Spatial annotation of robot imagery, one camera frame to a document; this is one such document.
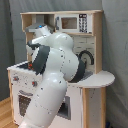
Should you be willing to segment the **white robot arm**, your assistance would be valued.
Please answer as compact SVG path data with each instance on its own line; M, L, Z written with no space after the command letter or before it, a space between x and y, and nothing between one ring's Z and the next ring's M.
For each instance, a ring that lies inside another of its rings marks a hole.
M18 128L48 128L67 91L67 83L80 81L83 61L73 53L73 39L66 33L51 33L47 26L35 30L36 38L26 44L36 74L42 75L25 117Z

